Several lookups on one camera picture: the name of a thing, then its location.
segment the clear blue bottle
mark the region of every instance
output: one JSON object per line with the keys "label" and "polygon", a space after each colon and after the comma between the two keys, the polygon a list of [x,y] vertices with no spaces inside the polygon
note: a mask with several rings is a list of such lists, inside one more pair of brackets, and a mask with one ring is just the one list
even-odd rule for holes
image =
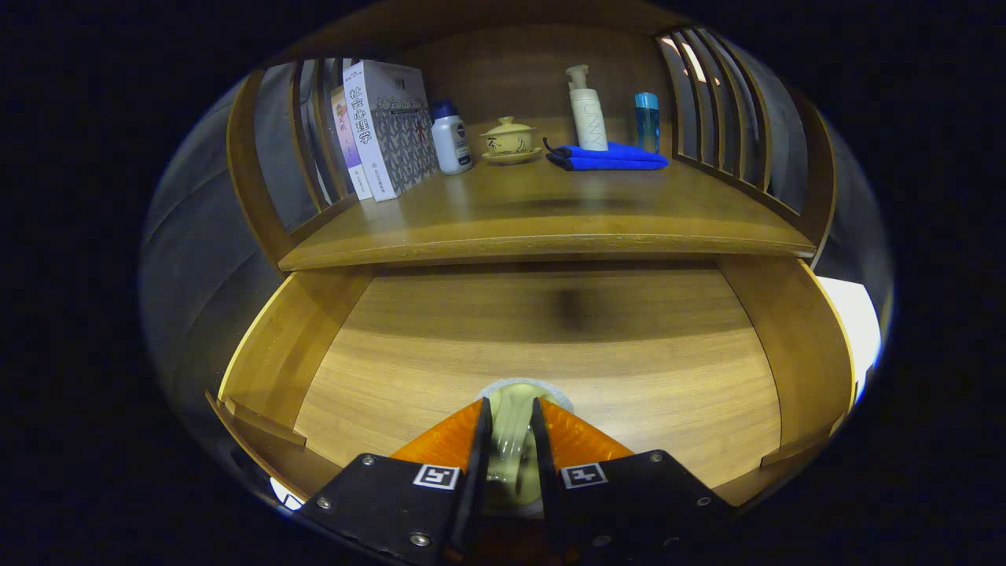
{"label": "clear blue bottle", "polygon": [[636,131],[639,141],[636,145],[650,153],[660,153],[660,111],[657,95],[636,93]]}

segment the wooden shelf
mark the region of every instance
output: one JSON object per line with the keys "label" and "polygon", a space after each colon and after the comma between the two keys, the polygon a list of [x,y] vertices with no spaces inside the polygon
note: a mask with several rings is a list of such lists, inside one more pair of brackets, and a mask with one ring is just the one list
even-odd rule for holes
{"label": "wooden shelf", "polygon": [[338,465],[387,455],[515,377],[555,385],[592,425],[669,451],[709,487],[780,445],[759,336],[697,261],[389,269],[335,336],[295,430]]}
{"label": "wooden shelf", "polygon": [[321,266],[534,258],[563,253],[812,256],[795,227],[722,180],[672,161],[661,171],[567,172],[543,158],[484,161],[394,200],[367,199],[280,260]]}

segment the blue cap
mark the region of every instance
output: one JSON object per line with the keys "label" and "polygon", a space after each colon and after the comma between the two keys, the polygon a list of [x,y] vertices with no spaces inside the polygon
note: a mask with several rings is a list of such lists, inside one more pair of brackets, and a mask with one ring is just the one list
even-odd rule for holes
{"label": "blue cap", "polygon": [[653,92],[636,92],[636,108],[652,108],[659,110],[657,95]]}
{"label": "blue cap", "polygon": [[454,105],[451,104],[451,99],[444,99],[430,105],[430,112],[433,114],[434,120],[458,115],[458,111],[455,110]]}

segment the pump dispenser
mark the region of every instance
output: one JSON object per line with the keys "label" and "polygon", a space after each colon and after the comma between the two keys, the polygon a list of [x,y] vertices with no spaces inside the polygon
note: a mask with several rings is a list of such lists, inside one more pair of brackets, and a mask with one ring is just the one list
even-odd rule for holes
{"label": "pump dispenser", "polygon": [[576,138],[579,146],[593,151],[608,151],[608,133],[605,131],[605,115],[601,112],[598,91],[586,87],[585,64],[577,64],[566,69],[569,81],[569,102],[572,118],[576,123]]}

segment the folded blue cloth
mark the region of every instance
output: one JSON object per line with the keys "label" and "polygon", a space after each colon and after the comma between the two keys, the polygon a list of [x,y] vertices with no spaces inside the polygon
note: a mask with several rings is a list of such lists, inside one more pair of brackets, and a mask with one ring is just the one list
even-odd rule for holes
{"label": "folded blue cloth", "polygon": [[565,158],[585,158],[585,159],[624,159],[626,161],[656,161],[667,165],[667,158],[663,155],[650,153],[645,149],[632,145],[622,145],[620,143],[608,142],[608,151],[593,151],[574,145],[563,145],[553,153]]}
{"label": "folded blue cloth", "polygon": [[615,142],[608,142],[608,151],[593,151],[574,145],[552,149],[547,139],[542,138],[542,141],[551,152],[545,157],[566,171],[652,171],[663,169],[668,164],[663,155]]}

